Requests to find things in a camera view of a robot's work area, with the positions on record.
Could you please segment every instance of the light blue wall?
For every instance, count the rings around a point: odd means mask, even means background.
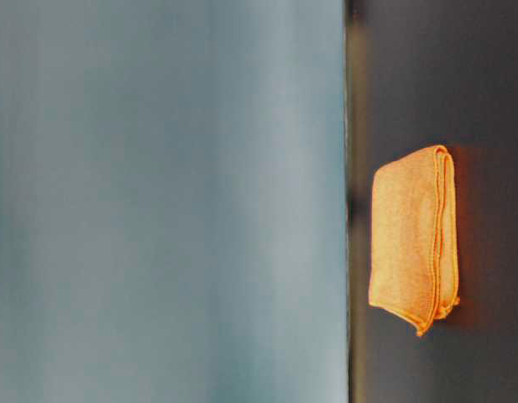
[[[339,0],[0,0],[0,402],[345,401]]]

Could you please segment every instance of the folded towel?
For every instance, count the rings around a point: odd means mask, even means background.
[[[427,147],[374,175],[369,304],[426,332],[458,304],[453,157]]]

